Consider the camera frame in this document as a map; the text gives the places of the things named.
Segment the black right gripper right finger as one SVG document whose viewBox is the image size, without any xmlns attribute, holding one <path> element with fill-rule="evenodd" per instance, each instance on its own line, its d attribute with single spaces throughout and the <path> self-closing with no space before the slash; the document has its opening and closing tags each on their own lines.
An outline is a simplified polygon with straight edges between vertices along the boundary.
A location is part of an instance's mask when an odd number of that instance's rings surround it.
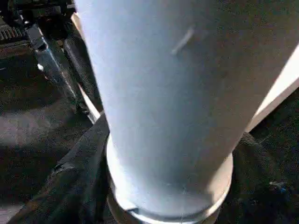
<svg viewBox="0 0 299 224">
<path fill-rule="evenodd" d="M 297 224 L 299 190 L 249 133 L 233 151 L 233 174 L 218 224 Z"/>
</svg>

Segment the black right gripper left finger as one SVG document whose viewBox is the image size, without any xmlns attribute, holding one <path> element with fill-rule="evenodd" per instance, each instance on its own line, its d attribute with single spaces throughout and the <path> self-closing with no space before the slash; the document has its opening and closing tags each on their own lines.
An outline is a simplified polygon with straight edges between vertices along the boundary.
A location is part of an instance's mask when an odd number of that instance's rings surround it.
<svg viewBox="0 0 299 224">
<path fill-rule="evenodd" d="M 108 193 L 105 115 L 57 163 L 41 190 L 10 224 L 98 224 Z"/>
</svg>

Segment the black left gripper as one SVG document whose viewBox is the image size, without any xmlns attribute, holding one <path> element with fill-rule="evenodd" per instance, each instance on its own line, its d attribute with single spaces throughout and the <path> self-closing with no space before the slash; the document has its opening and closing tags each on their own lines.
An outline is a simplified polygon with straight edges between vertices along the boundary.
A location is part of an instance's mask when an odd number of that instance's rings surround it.
<svg viewBox="0 0 299 224">
<path fill-rule="evenodd" d="M 8 57 L 14 47 L 27 45 L 35 55 L 38 69 L 71 108 L 88 116 L 90 111 L 71 67 L 95 108 L 101 112 L 103 106 L 85 42 L 78 36 L 68 36 L 74 12 L 73 0 L 2 0 L 0 57 Z"/>
</svg>

